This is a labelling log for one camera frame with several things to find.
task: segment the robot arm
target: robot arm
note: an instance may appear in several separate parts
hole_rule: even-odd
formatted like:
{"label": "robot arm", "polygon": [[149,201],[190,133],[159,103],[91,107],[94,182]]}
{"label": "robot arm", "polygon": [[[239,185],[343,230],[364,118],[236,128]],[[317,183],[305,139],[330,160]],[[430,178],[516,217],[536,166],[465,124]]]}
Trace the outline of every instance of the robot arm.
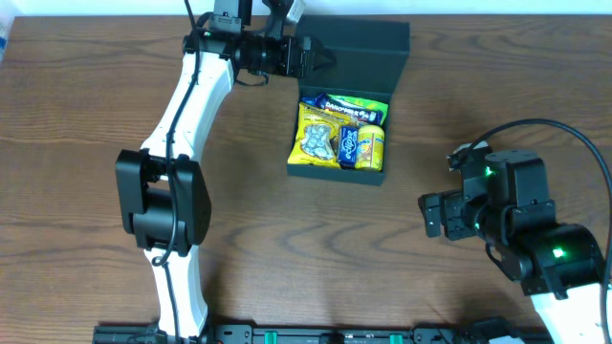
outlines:
{"label": "robot arm", "polygon": [[542,159],[493,152],[481,142],[471,151],[459,147],[448,160],[451,169],[459,166],[463,187],[419,198],[427,236],[440,236],[443,227],[450,240],[482,238],[490,259],[531,297],[555,343],[602,343],[604,261],[587,228],[557,222]]}
{"label": "robot arm", "polygon": [[[318,60],[330,59],[329,52],[312,37],[280,36],[285,19],[295,22],[303,12],[303,1],[270,1],[267,5],[275,24],[262,36],[243,30],[243,24],[251,20],[251,1],[216,2],[215,13],[203,16],[211,19],[209,30],[202,25],[198,28],[199,47],[194,47],[196,39],[186,37],[184,41],[183,70],[162,120],[141,151],[123,150],[117,160],[123,226],[135,235],[153,268],[161,307],[157,330],[165,335],[174,336],[178,330],[181,338],[198,338],[205,327],[208,307],[200,286],[198,246],[206,236],[211,207],[200,162],[210,127],[238,71],[304,77]],[[196,54],[200,54],[200,68],[197,83],[191,85]],[[190,87],[171,143],[177,194],[173,204],[167,190],[151,185],[168,179],[166,137]],[[173,206],[178,209],[174,234]],[[172,247],[171,235],[176,236]],[[154,258],[167,250],[167,265],[154,264]]]}

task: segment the candy wrapper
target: candy wrapper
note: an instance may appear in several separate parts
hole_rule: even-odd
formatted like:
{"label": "candy wrapper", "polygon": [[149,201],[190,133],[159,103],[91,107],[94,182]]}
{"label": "candy wrapper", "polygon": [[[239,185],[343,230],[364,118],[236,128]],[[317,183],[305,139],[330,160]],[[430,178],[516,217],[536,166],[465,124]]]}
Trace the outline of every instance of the candy wrapper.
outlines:
{"label": "candy wrapper", "polygon": [[326,111],[348,115],[361,123],[379,126],[383,124],[386,118],[386,110],[388,110],[388,105],[375,100],[358,97],[329,96],[324,93],[316,97],[303,97],[302,101]]}
{"label": "candy wrapper", "polygon": [[339,130],[338,162],[345,168],[355,168],[357,161],[357,133],[359,129],[343,125]]}
{"label": "candy wrapper", "polygon": [[341,125],[351,123],[355,124],[349,116],[325,113],[300,103],[295,145],[287,163],[340,168],[333,147],[338,146]]}

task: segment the wooden table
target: wooden table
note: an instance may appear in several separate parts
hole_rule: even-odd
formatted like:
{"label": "wooden table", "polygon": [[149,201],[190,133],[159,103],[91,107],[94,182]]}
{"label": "wooden table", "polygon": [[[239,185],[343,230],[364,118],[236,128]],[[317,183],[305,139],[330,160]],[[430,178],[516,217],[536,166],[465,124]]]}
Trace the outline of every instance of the wooden table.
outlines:
{"label": "wooden table", "polygon": [[[200,250],[214,314],[269,325],[408,327],[503,315],[541,326],[480,239],[428,239],[421,194],[459,186],[445,156],[519,118],[577,126],[612,161],[612,21],[403,16],[412,56],[392,102],[381,187],[288,177],[297,84],[235,86],[208,137],[213,204]],[[181,71],[186,17],[17,18],[0,69],[0,342],[91,340],[99,322],[154,321],[151,268],[123,232],[115,184]],[[546,161],[563,222],[606,237],[601,173],[547,127],[495,149]]]}

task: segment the food package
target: food package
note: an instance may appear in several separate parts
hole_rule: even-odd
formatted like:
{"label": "food package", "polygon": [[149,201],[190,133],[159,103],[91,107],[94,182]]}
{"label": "food package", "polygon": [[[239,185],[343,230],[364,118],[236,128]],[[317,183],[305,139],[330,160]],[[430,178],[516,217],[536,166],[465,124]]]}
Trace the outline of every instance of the food package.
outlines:
{"label": "food package", "polygon": [[344,168],[355,168],[357,161],[357,134],[359,129],[342,125],[338,138],[338,162]]}
{"label": "food package", "polygon": [[325,113],[300,103],[295,145],[287,163],[340,168],[335,148],[342,125],[356,123],[350,116]]}
{"label": "food package", "polygon": [[375,100],[330,96],[324,93],[316,97],[303,97],[302,101],[327,112],[349,115],[357,120],[360,126],[364,124],[382,125],[389,108],[388,105]]}
{"label": "food package", "polygon": [[379,172],[383,170],[383,129],[376,125],[364,125],[358,132],[357,140],[357,163],[355,168]]}

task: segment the black box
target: black box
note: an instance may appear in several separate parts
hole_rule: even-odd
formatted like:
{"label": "black box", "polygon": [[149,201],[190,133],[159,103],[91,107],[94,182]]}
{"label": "black box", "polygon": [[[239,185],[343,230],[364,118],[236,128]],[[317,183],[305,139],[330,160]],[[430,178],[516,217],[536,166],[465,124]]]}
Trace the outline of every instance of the black box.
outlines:
{"label": "black box", "polygon": [[[331,95],[364,97],[390,104],[410,54],[408,23],[358,20],[342,16],[304,16],[297,24],[295,35],[318,38],[337,59],[335,67],[315,71],[298,81],[300,99],[324,92]],[[329,181],[382,184],[389,160],[388,129],[392,126],[390,112],[391,107],[382,124],[384,157],[381,172],[287,164],[287,173],[290,176]]]}

